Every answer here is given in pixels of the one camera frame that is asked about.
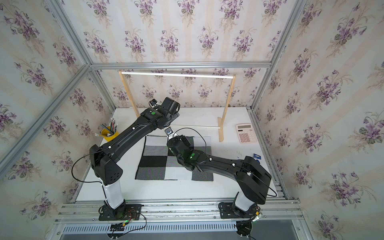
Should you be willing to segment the black white checkered scarf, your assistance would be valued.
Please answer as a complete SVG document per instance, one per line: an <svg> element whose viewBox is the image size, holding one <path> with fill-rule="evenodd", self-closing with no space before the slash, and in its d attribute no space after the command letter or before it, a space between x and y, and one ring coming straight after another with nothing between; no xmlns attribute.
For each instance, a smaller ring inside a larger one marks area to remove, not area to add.
<svg viewBox="0 0 384 240"><path fill-rule="evenodd" d="M135 175L136 180L144 181L195 181L212 182L212 173L202 173L195 169L188 171L177 161L167 147L167 137L148 135Z"/></svg>

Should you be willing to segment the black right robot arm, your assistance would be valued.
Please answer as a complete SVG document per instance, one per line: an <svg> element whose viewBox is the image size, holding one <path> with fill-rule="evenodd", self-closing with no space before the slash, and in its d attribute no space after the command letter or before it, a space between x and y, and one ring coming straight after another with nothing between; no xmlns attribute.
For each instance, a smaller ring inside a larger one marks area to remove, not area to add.
<svg viewBox="0 0 384 240"><path fill-rule="evenodd" d="M272 176L254 158L232 160L212 156L193 148L183 135L168 139L167 147L178 163L191 172L214 173L236 181L242 191L236 197L236 208L245 212L254 204L266 203Z"/></svg>

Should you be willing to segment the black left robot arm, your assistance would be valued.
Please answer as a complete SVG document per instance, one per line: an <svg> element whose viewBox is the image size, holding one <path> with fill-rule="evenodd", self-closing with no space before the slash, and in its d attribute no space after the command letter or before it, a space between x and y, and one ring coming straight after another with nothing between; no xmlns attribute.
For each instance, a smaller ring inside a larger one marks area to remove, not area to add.
<svg viewBox="0 0 384 240"><path fill-rule="evenodd" d="M125 203L120 184L123 169L117 162L143 137L170 126L179 116L179 110L180 104L168 97L161 105L151 100L150 107L140 113L137 120L117 137L100 147L94 145L90 148L91 167L103 184L106 205L109 208L115 210Z"/></svg>

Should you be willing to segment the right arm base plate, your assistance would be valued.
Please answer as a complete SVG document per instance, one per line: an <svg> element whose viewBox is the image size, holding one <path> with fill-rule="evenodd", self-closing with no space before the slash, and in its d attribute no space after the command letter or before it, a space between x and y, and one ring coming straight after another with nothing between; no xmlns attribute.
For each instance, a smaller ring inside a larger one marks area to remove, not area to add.
<svg viewBox="0 0 384 240"><path fill-rule="evenodd" d="M235 203L221 202L218 204L221 219L253 219L260 213L260 207L253 204L247 211L235 206Z"/></svg>

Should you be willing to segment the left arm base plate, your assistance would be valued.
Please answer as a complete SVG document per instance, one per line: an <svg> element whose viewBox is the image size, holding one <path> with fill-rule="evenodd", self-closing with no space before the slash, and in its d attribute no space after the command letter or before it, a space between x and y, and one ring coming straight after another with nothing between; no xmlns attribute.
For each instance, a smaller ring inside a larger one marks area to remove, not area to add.
<svg viewBox="0 0 384 240"><path fill-rule="evenodd" d="M99 221L139 220L142 206L141 204L123 202L116 209L113 209L104 201L104 205L99 209Z"/></svg>

